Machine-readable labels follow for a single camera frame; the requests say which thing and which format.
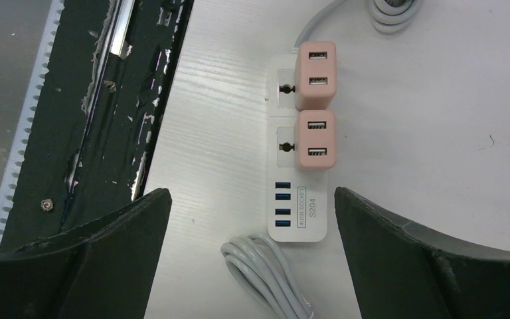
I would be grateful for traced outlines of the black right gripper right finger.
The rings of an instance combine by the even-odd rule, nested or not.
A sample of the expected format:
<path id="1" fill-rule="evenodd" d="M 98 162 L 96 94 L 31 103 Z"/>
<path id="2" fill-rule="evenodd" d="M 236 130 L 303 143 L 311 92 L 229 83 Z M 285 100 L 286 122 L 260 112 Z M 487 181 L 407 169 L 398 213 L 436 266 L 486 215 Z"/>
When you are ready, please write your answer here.
<path id="1" fill-rule="evenodd" d="M 510 251 L 446 235 L 345 187 L 335 214 L 363 318 L 510 318 Z"/>

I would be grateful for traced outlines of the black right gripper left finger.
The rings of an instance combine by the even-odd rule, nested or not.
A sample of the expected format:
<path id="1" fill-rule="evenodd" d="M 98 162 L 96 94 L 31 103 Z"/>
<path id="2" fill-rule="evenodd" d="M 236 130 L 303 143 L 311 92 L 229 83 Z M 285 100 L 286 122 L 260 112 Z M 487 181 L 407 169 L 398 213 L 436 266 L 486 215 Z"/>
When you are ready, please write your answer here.
<path id="1" fill-rule="evenodd" d="M 156 189 L 99 219 L 0 252 L 0 318 L 143 318 L 172 198 Z"/>

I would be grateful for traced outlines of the white power strip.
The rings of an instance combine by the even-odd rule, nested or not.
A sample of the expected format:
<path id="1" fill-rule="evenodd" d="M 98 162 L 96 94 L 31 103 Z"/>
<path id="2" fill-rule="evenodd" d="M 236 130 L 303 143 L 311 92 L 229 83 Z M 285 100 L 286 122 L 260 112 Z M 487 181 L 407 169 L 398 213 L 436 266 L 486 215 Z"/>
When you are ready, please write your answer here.
<path id="1" fill-rule="evenodd" d="M 269 236 L 283 243 L 317 243 L 327 234 L 327 172 L 298 169 L 294 105 L 296 54 L 270 60 L 266 102 L 266 216 Z"/>

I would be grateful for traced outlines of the pink adapter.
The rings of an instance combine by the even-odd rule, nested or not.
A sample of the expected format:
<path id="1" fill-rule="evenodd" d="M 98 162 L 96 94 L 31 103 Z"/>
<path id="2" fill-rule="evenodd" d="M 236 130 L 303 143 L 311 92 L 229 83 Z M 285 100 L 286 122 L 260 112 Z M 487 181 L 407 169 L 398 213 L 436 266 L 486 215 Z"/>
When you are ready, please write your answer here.
<path id="1" fill-rule="evenodd" d="M 306 41 L 297 52 L 295 107 L 324 110 L 337 93 L 337 48 L 332 41 Z"/>
<path id="2" fill-rule="evenodd" d="M 331 110 L 303 110 L 295 124 L 297 167 L 326 170 L 337 161 L 336 118 Z"/>

